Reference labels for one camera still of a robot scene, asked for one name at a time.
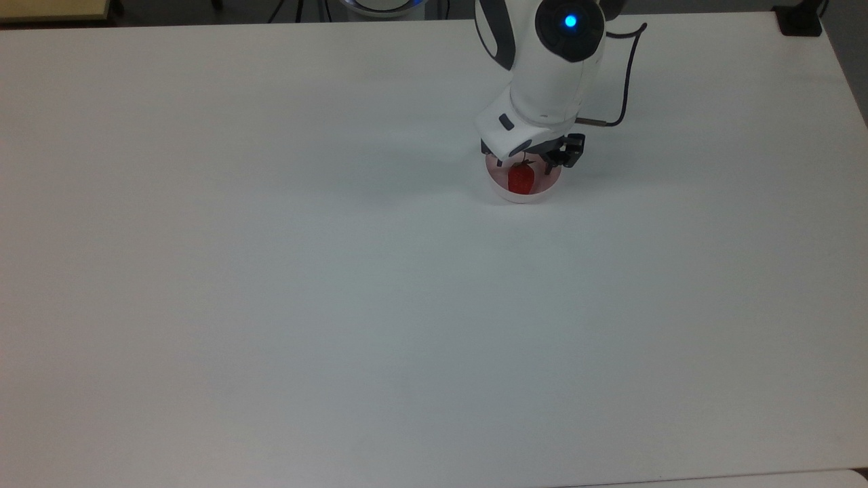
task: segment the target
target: small bowl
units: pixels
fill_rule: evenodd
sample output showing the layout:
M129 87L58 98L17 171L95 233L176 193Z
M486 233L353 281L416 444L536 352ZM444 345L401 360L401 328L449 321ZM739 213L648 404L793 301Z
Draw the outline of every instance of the small bowl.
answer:
M513 164L525 160L530 161L529 165L534 170L534 186L531 187L529 195L513 193L509 190L508 174L510 168ZM510 157L503 162L500 168L497 167L497 158L494 155L486 155L485 168L488 169L491 186L494 187L497 196L513 203L533 203L542 199L555 186L558 178L561 177L562 170L560 166L555 166L546 175L543 159L539 155L526 155L524 153Z

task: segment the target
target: white table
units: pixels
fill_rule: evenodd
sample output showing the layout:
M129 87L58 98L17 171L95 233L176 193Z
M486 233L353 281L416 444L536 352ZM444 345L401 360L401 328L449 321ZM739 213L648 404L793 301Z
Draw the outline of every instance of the white table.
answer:
M0 32L0 485L868 465L868 131L828 40L642 21L547 201L473 24ZM588 117L613 117L629 41Z

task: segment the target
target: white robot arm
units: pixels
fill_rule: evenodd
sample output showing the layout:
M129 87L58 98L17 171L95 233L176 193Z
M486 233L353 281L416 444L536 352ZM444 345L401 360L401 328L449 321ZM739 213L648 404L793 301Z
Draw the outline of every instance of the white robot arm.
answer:
M596 0L477 0L479 38L513 73L476 119L483 152L539 154L549 169L575 164L584 136L568 132L599 67L607 17L624 2L609 0L604 14Z

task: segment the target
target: red object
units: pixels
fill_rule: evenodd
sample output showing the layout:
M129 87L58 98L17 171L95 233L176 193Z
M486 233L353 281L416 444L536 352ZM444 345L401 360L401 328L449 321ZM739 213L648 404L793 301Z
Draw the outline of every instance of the red object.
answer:
M507 174L507 187L512 193L530 195L530 189L534 186L534 169L526 162L522 162L510 168Z

